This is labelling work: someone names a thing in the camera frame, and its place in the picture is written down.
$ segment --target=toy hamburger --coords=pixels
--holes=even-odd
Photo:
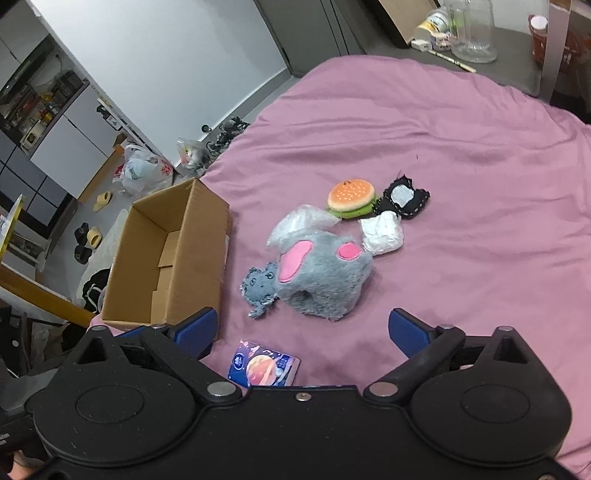
[[[374,186],[367,180],[345,180],[329,193],[328,211],[339,218],[357,218],[372,213],[376,201]]]

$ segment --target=white crumpled paper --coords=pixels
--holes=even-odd
[[[402,246],[400,217],[387,210],[377,217],[359,221],[363,230],[363,248],[373,256],[393,252]]]

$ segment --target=blue gripper pad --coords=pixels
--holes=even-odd
[[[424,324],[419,319],[415,319],[415,317],[402,309],[394,309],[390,313],[388,319],[390,340],[409,358],[419,353],[431,343],[431,335],[429,333],[434,331],[433,328]]]
[[[197,358],[213,342],[218,327],[217,312],[207,307],[171,326],[168,337],[191,358]]]

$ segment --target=pink elephant ear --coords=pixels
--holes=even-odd
[[[314,244],[310,240],[300,240],[279,259],[279,281],[292,280],[300,269],[304,258],[312,251]]]
[[[336,250],[336,254],[343,260],[355,260],[363,253],[363,249],[353,242],[347,242]]]

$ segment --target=white cabinet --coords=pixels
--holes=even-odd
[[[39,144],[31,161],[78,198],[105,163],[106,156],[62,116]]]
[[[64,115],[107,157],[113,153],[117,132],[96,111],[99,95],[90,85],[67,108]]]
[[[4,43],[0,42],[0,88],[2,88],[14,72],[17,71],[19,63],[10,55],[10,51]]]
[[[0,18],[0,38],[21,63],[48,35],[25,0],[20,0]]]

